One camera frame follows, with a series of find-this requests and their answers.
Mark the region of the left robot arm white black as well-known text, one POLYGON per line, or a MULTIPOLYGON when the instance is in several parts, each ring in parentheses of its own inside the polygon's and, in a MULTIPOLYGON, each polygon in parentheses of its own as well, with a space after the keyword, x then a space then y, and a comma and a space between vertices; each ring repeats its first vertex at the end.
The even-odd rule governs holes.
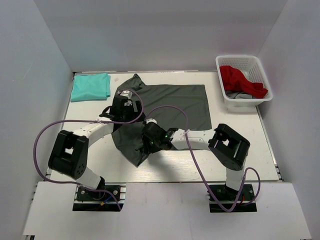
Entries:
POLYGON ((141 99, 134 101, 128 95, 117 95, 112 105, 106 107, 93 123, 74 131, 61 130, 58 133, 48 167, 88 188, 90 196, 99 200, 106 193, 105 180, 87 167, 89 147, 121 126, 143 120, 141 99))

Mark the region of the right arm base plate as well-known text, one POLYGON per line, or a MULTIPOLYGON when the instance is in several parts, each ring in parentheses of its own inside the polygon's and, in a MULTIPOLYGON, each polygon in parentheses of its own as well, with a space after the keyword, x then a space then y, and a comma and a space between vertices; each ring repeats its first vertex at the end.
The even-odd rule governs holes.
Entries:
MULTIPOLYGON (((216 198, 221 202, 221 204, 229 209, 232 207, 233 203, 236 200, 236 196, 238 194, 237 191, 232 190, 231 188, 227 188, 223 184, 210 184, 209 188, 214 193, 216 198)), ((209 195, 209 212, 210 213, 226 213, 217 202, 213 199, 213 197, 209 195)), ((235 208, 233 209, 233 213, 254 213, 257 212, 257 206, 255 200, 252 201, 255 197, 254 189, 252 184, 245 184, 242 188, 240 197, 236 202, 235 208)))

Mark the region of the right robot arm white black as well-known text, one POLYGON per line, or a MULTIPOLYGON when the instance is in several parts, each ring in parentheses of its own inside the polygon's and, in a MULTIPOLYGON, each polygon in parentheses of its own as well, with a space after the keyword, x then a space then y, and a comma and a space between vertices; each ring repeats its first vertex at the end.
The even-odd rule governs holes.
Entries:
POLYGON ((244 193, 241 182, 250 142, 224 123, 209 130, 189 130, 170 128, 164 130, 154 122, 142 129, 142 142, 147 154, 170 150, 210 151, 226 168, 225 186, 218 192, 223 200, 236 200, 244 193))

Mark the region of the dark grey t shirt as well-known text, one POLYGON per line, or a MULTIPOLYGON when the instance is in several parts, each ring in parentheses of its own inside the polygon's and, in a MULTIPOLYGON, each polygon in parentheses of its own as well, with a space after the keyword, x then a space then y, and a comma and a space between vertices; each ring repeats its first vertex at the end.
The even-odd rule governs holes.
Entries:
MULTIPOLYGON (((195 85, 146 85, 138 74, 122 83, 118 90, 136 92, 133 100, 142 99, 144 114, 155 119, 157 124, 169 128, 204 131, 212 128, 206 89, 203 84, 195 85)), ((134 166, 147 159, 142 141, 142 122, 121 126, 112 133, 115 147, 134 166)))

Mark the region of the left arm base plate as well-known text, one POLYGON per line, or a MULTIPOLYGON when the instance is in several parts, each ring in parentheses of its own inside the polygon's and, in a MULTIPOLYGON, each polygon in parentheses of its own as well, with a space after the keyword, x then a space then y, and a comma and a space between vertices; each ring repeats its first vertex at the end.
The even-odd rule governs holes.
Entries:
MULTIPOLYGON (((106 183, 105 189, 112 193, 122 208, 126 197, 126 184, 106 183)), ((109 193, 93 192, 83 186, 76 188, 72 210, 74 212, 119 212, 120 209, 109 193)))

